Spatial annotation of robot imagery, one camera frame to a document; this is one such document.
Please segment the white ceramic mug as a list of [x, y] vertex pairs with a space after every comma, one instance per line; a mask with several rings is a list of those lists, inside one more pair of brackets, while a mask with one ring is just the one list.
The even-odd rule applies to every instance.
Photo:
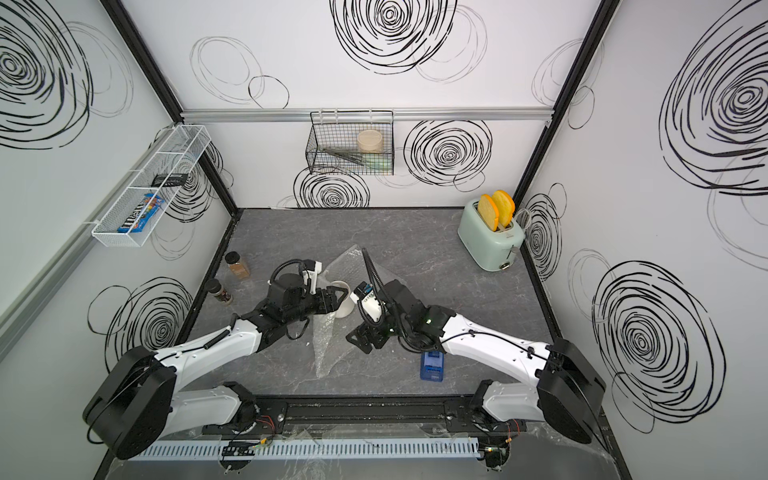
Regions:
[[337, 290], [341, 289], [343, 296], [343, 299], [339, 301], [339, 307], [334, 312], [334, 317], [339, 319], [348, 317], [355, 308], [355, 303], [350, 297], [352, 293], [351, 287], [346, 282], [341, 280], [331, 282], [330, 286], [335, 287]]

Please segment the clear bubble wrap sheet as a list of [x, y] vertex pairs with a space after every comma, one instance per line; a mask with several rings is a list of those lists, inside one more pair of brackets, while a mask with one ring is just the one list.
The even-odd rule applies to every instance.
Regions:
[[[368, 275], [362, 249], [354, 244], [324, 268], [318, 285], [342, 287], [351, 294], [363, 281], [368, 281]], [[316, 315], [312, 319], [312, 346], [315, 374], [318, 378], [327, 377], [337, 363], [356, 350], [356, 347], [346, 340], [346, 335], [361, 324], [362, 319], [357, 307], [349, 298], [346, 298], [344, 303], [345, 306], [335, 312]]]

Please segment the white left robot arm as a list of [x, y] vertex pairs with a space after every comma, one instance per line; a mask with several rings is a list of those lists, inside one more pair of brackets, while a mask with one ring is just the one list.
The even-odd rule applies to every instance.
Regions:
[[84, 409], [89, 441], [101, 442], [118, 459], [145, 451], [157, 439], [196, 427], [229, 426], [236, 432], [262, 420], [253, 394], [228, 381], [191, 390], [189, 384], [239, 358], [261, 352], [285, 337], [294, 322], [337, 312], [346, 289], [320, 287], [308, 274], [271, 280], [268, 295], [249, 313], [186, 343], [125, 353]]

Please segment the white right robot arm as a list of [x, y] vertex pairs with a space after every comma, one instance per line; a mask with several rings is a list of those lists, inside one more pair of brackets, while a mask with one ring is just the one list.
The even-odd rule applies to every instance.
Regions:
[[417, 354], [471, 359], [514, 380], [478, 388], [479, 407], [487, 416], [498, 422], [545, 422], [580, 444], [597, 438], [606, 383], [574, 343], [503, 334], [450, 308], [423, 304], [397, 280], [382, 287], [362, 282], [351, 298], [363, 322], [347, 340], [364, 353], [396, 338]]

